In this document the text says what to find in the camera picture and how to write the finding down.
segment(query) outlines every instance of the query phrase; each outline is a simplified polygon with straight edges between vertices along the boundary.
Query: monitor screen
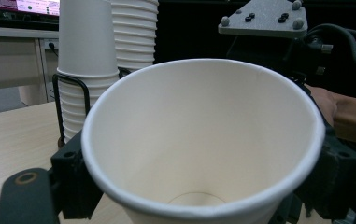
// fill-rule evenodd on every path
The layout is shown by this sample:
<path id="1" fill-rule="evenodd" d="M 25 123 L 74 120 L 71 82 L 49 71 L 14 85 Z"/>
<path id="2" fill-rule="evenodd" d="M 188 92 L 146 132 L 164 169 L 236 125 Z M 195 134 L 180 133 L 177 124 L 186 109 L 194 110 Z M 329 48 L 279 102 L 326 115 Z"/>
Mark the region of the monitor screen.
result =
<path id="1" fill-rule="evenodd" d="M 0 0 L 0 9 L 59 16 L 59 1 L 60 0 Z"/>

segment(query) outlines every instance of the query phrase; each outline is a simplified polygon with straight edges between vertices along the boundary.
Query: wooden table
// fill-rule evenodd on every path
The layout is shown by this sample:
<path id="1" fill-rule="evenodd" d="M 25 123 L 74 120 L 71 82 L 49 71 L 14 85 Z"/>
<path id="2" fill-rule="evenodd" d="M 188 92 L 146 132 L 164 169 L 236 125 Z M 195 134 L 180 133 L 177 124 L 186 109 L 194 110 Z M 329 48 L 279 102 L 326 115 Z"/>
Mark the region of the wooden table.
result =
<path id="1" fill-rule="evenodd" d="M 4 181 L 19 171 L 49 169 L 50 157 L 58 150 L 58 120 L 55 103 L 29 106 L 0 113 L 0 190 Z M 330 223 L 320 217 L 305 218 L 301 224 Z M 64 220 L 61 223 L 132 224 L 122 208 L 104 195 L 92 220 Z"/>

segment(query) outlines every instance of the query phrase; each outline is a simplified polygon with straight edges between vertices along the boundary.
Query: stack of paper cups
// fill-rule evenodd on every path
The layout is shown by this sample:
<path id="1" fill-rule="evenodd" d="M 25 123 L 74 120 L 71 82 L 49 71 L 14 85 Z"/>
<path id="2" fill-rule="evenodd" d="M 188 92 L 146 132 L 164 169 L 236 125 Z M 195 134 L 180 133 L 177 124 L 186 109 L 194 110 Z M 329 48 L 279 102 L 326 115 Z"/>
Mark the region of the stack of paper cups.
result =
<path id="1" fill-rule="evenodd" d="M 60 6 L 58 73 L 87 86 L 90 105 L 119 80 L 110 2 L 64 0 Z M 78 133 L 86 118 L 84 94 L 74 84 L 58 83 L 65 142 Z"/>
<path id="2" fill-rule="evenodd" d="M 111 0 L 119 67 L 135 71 L 154 62 L 157 0 Z"/>

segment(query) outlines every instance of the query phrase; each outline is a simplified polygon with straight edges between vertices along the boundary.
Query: table surface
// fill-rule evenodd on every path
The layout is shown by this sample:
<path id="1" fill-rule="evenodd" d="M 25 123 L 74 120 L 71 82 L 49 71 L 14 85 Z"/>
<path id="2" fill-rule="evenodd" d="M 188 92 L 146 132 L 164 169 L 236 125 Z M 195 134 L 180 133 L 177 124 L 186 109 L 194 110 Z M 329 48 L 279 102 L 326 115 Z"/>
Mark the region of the table surface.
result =
<path id="1" fill-rule="evenodd" d="M 4 181 L 19 171 L 40 167 L 49 169 L 50 157 L 58 150 L 58 120 L 55 103 L 34 105 L 0 113 L 0 190 Z M 132 224 L 122 208 L 103 196 L 93 218 L 64 220 L 61 223 Z M 300 224 L 330 223 L 313 213 Z"/>

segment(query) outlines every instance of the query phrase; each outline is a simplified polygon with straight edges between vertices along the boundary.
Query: stacked white cups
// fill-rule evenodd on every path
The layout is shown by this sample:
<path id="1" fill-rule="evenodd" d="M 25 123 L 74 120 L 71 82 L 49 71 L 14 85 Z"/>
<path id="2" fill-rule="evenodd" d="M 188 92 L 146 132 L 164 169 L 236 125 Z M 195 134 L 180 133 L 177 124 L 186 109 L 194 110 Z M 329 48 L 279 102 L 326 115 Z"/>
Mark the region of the stacked white cups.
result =
<path id="1" fill-rule="evenodd" d="M 154 62 L 157 0 L 111 0 L 117 65 L 135 71 Z"/>
<path id="2" fill-rule="evenodd" d="M 60 5 L 58 73 L 74 77 L 87 86 L 90 106 L 119 80 L 110 2 L 64 0 Z M 64 141 L 84 124 L 84 93 L 80 86 L 58 82 Z"/>

